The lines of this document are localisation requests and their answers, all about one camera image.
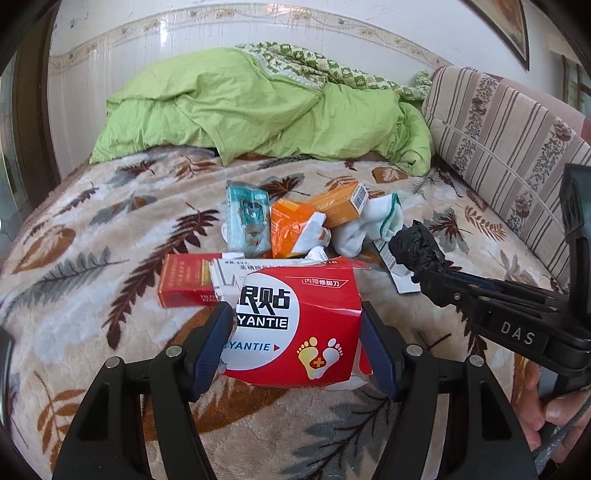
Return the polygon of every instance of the striped upholstery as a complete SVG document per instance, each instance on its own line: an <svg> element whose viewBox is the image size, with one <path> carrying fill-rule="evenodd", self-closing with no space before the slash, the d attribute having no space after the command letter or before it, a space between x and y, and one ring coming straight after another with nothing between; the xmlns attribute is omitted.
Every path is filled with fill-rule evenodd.
<svg viewBox="0 0 591 480"><path fill-rule="evenodd" d="M438 70L423 115L437 153L568 286L558 193L565 163L591 162L589 145L540 103L471 69Z"/></svg>

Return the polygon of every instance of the foot icon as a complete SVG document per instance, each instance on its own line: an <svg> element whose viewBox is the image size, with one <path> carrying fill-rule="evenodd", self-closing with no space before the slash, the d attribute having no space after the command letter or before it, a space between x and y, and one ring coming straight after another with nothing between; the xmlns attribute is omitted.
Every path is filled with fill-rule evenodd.
<svg viewBox="0 0 591 480"><path fill-rule="evenodd" d="M316 337L312 337L309 342L304 342L297 351L298 358L304 365L310 380L321 378L324 372L343 355L343 349L340 344L336 343L335 338L329 340L328 347L324 349L322 356L318 356L317 344Z"/></svg>

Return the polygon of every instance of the white paper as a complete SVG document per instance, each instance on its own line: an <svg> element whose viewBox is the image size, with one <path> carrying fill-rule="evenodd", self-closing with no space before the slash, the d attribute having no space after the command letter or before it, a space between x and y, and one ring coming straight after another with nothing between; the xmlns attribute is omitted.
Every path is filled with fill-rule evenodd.
<svg viewBox="0 0 591 480"><path fill-rule="evenodd" d="M321 263L321 261L308 258L268 260L264 258L215 258L209 262L209 272L217 299L219 301L226 301L232 308L235 308L240 296L240 290L244 285L244 279L249 273L268 267L296 267L316 265L318 263Z"/></svg>
<svg viewBox="0 0 591 480"><path fill-rule="evenodd" d="M387 242L384 242L383 240L376 240L374 245L379 251L379 256L382 257L386 267L388 267L390 276L392 277L392 280L394 280L394 284L396 285L396 290L398 290L398 293L404 294L421 291L421 286L411 280L413 273L404 265L399 265L396 263L396 259L392 256L390 250L388 249Z"/></svg>
<svg viewBox="0 0 591 480"><path fill-rule="evenodd" d="M325 262L329 259L329 256L326 255L324 248L317 246L314 247L312 250L308 252L306 255L307 260L318 260L319 262Z"/></svg>
<svg viewBox="0 0 591 480"><path fill-rule="evenodd" d="M242 252L224 252L224 253L222 253L222 258L244 258L244 253L242 253Z"/></svg>

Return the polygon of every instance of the tiled wall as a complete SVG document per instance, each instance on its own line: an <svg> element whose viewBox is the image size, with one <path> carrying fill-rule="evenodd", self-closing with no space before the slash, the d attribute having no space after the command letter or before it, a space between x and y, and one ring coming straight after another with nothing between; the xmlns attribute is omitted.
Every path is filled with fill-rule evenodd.
<svg viewBox="0 0 591 480"><path fill-rule="evenodd" d="M541 13L524 2L530 72L462 0L299 0L300 7L215 5L215 0L62 0L48 77L60 173L64 177L88 158L111 94L146 65L202 48L293 43L401 83L410 82L418 70L455 63L558 95L560 62L551 58L537 23Z"/></svg>

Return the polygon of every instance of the green comforter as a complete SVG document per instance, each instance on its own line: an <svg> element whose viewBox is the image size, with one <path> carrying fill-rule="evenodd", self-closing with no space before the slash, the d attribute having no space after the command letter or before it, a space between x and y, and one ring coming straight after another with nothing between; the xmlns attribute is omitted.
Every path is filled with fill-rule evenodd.
<svg viewBox="0 0 591 480"><path fill-rule="evenodd" d="M374 150L412 175L428 171L431 135L408 102L416 87L342 67L277 43L202 50L150 65L107 101L91 163L155 145L216 147L224 164L244 153L334 160Z"/></svg>

